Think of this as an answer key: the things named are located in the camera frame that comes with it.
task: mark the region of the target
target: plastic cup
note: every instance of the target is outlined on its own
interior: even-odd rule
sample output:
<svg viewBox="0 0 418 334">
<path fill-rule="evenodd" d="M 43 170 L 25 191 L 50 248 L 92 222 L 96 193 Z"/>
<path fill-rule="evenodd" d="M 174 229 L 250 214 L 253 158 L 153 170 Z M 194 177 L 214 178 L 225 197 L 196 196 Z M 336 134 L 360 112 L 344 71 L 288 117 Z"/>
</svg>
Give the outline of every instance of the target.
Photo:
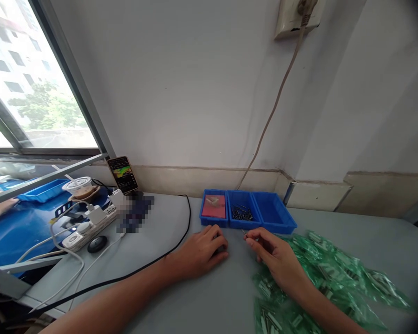
<svg viewBox="0 0 418 334">
<path fill-rule="evenodd" d="M 77 199 L 84 199 L 91 195 L 93 192 L 93 186 L 91 185 L 91 177 L 84 176 L 74 181 L 65 183 L 62 186 L 63 191 L 68 191 L 71 195 Z"/>
</svg>

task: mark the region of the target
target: smartphone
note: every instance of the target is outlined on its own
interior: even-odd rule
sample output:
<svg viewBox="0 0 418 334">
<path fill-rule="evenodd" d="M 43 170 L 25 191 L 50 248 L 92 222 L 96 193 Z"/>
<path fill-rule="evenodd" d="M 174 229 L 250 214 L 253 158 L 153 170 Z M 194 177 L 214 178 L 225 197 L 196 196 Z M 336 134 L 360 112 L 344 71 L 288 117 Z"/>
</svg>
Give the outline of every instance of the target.
<svg viewBox="0 0 418 334">
<path fill-rule="evenodd" d="M 115 178 L 116 185 L 124 195 L 138 189 L 135 175 L 126 156 L 107 160 L 107 165 Z"/>
</svg>

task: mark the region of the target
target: table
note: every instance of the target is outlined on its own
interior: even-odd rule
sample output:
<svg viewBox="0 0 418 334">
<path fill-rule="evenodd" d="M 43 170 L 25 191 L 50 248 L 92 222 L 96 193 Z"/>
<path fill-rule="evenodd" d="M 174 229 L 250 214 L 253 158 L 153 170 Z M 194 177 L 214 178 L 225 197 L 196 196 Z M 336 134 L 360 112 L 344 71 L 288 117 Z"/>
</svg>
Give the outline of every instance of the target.
<svg viewBox="0 0 418 334">
<path fill-rule="evenodd" d="M 0 190 L 22 183 L 21 180 L 10 180 L 0 184 Z M 12 264 L 19 259 L 29 248 L 51 236 L 49 220 L 54 217 L 55 211 L 61 205 L 68 202 L 70 193 L 62 192 L 59 196 L 46 203 L 20 201 L 9 211 L 0 216 L 0 266 Z M 107 199 L 107 192 L 101 188 L 99 194 L 93 199 L 93 204 L 103 205 Z M 68 218 L 61 218 L 53 226 L 54 233 L 64 228 L 62 224 Z M 65 232 L 58 236 L 61 241 L 69 235 Z M 33 250 L 26 259 L 45 254 L 54 248 L 53 243 L 48 242 Z"/>
<path fill-rule="evenodd" d="M 186 198 L 155 194 L 155 204 L 139 233 L 127 234 L 89 270 L 80 289 L 125 275 L 171 249 L 187 227 Z M 190 198 L 192 219 L 189 234 L 201 230 L 201 199 Z M 299 225 L 332 240 L 338 247 L 359 257 L 372 269 L 385 271 L 392 281 L 418 304 L 418 228 L 401 219 L 359 216 L 344 213 L 289 209 Z M 118 236 L 115 224 L 102 234 L 110 242 Z M 126 328 L 125 333 L 255 333 L 253 303 L 259 296 L 251 281 L 259 265 L 243 241 L 241 230 L 223 229 L 229 242 L 229 258 L 197 280 L 183 282 L 164 291 Z M 98 256 L 82 249 L 78 254 L 86 267 Z M 79 268 L 72 257 L 64 258 L 20 302 L 35 306 L 56 292 Z M 70 295 L 72 285 L 55 300 Z M 99 289 L 82 295 L 82 300 Z M 389 327 L 389 333 L 406 333 L 418 315 L 369 301 L 369 305 Z M 69 302 L 48 314 L 59 317 Z"/>
</svg>

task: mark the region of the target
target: tree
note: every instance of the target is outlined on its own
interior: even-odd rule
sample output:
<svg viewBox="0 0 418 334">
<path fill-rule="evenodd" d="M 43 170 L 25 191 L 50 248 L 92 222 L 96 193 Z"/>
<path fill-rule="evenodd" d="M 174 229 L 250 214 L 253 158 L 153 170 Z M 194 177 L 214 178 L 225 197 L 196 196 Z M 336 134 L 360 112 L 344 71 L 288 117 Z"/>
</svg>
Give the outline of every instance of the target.
<svg viewBox="0 0 418 334">
<path fill-rule="evenodd" d="M 34 83 L 33 93 L 25 98 L 13 98 L 9 105 L 17 107 L 22 117 L 31 121 L 25 130 L 52 130 L 87 126 L 79 106 L 72 95 L 57 90 L 57 86 L 45 81 Z"/>
</svg>

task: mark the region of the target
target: gray table surface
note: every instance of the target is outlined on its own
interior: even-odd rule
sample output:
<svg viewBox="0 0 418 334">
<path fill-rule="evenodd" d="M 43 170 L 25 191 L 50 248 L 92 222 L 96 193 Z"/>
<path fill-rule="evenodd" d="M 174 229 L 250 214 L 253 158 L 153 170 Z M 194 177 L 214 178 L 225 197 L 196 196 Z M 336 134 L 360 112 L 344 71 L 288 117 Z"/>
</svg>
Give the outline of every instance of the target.
<svg viewBox="0 0 418 334">
<path fill-rule="evenodd" d="M 186 230 L 189 209 L 186 198 L 155 194 L 155 204 L 139 233 L 127 234 L 88 271 L 80 289 L 123 276 L 162 255 L 179 241 Z M 201 230 L 201 199 L 190 198 L 189 234 Z M 299 225 L 296 233 L 314 230 L 364 265 L 384 271 L 418 304 L 418 228 L 402 219 L 344 213 L 289 209 Z M 117 238 L 115 224 L 101 234 Z M 204 277 L 173 286 L 155 298 L 127 326 L 126 333 L 255 333 L 253 303 L 259 296 L 251 276 L 259 269 L 255 256 L 240 230 L 223 229 L 229 242 L 229 258 Z M 98 256 L 82 249 L 78 254 L 87 268 Z M 66 257 L 34 285 L 20 302 L 35 306 L 56 292 L 78 270 L 79 263 Z M 53 301 L 70 295 L 76 284 Z M 99 292 L 78 297 L 74 306 Z M 389 327 L 389 333 L 407 333 L 418 314 L 409 314 L 368 301 Z M 61 305 L 49 314 L 61 316 L 69 307 Z"/>
</svg>

